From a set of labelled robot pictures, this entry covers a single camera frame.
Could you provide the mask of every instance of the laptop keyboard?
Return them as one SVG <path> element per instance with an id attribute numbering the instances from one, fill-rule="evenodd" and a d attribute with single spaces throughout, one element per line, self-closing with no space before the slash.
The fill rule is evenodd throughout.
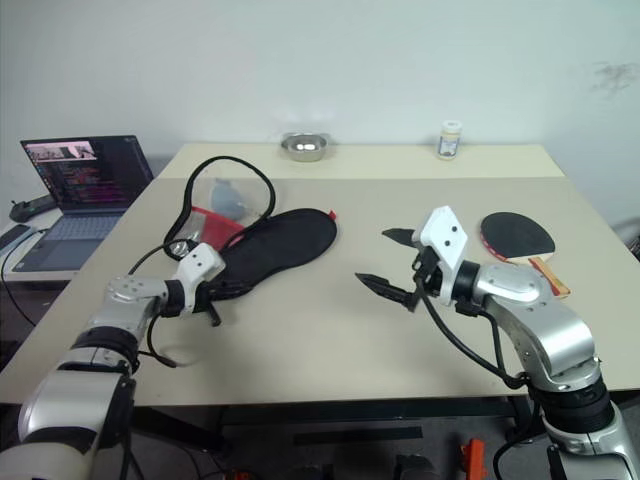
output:
<path id="1" fill-rule="evenodd" d="M 47 240 L 102 240 L 119 219 L 117 215 L 64 216 L 49 231 Z"/>

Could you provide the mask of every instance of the stainless steel bowl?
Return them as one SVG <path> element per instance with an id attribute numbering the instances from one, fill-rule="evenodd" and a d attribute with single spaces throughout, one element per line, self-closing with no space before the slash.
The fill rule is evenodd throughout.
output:
<path id="1" fill-rule="evenodd" d="M 285 135 L 282 148 L 296 162 L 317 162 L 327 151 L 327 138 L 314 133 L 292 133 Z"/>

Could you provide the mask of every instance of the orange object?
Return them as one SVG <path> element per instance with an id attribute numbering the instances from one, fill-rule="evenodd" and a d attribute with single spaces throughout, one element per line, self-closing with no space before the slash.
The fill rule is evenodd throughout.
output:
<path id="1" fill-rule="evenodd" d="M 462 445 L 464 456 L 464 470 L 467 472 L 467 480 L 483 480 L 488 475 L 484 466 L 484 442 L 472 438 L 469 445 Z"/>

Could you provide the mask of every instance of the laptop trackpad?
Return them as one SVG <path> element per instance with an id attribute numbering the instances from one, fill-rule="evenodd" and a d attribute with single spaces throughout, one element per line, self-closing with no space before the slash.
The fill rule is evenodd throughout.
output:
<path id="1" fill-rule="evenodd" d="M 101 240 L 65 240 L 57 242 L 39 265 L 39 270 L 80 270 Z"/>

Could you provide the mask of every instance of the gray floor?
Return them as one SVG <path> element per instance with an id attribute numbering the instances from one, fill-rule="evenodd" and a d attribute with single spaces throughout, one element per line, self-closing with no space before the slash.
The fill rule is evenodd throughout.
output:
<path id="1" fill-rule="evenodd" d="M 55 292 L 18 291 L 17 299 L 25 311 L 37 320 L 55 299 Z M 21 320 L 8 303 L 4 294 L 0 295 L 0 334 L 2 340 L 22 341 L 30 328 Z M 181 409 L 176 416 L 199 424 L 203 409 Z M 636 449 L 640 449 L 640 406 L 624 411 L 627 425 Z M 2 429 L 11 430 L 7 423 L 14 423 L 15 416 L 4 418 Z M 328 444 L 295 446 L 294 436 L 298 433 L 317 431 L 340 431 L 356 428 L 390 428 L 419 426 L 421 439 L 369 442 L 359 444 Z M 429 458 L 436 470 L 446 480 L 464 479 L 460 470 L 459 446 L 471 438 L 486 442 L 489 476 L 493 479 L 491 456 L 504 442 L 504 433 L 510 426 L 504 419 L 494 418 L 434 418 L 416 421 L 388 421 L 369 423 L 273 425 L 255 427 L 227 427 L 225 437 L 233 445 L 232 451 L 223 458 L 217 457 L 223 468 L 244 468 L 255 471 L 262 478 L 279 480 L 287 477 L 292 468 L 304 465 L 333 464 L 336 480 L 377 480 L 390 479 L 397 454 L 420 454 Z M 533 444 L 523 445 L 509 452 L 502 462 L 503 476 L 507 479 L 541 480 L 549 478 L 546 460 L 546 438 Z M 147 480 L 195 480 L 195 472 L 187 454 L 179 448 L 155 439 L 139 435 L 133 436 L 133 452 L 138 459 Z M 93 480 L 118 478 L 122 450 L 120 447 L 99 452 Z M 217 470 L 211 457 L 202 452 L 194 452 L 202 473 Z M 130 472 L 130 479 L 136 476 Z M 213 475 L 206 478 L 221 478 Z"/>

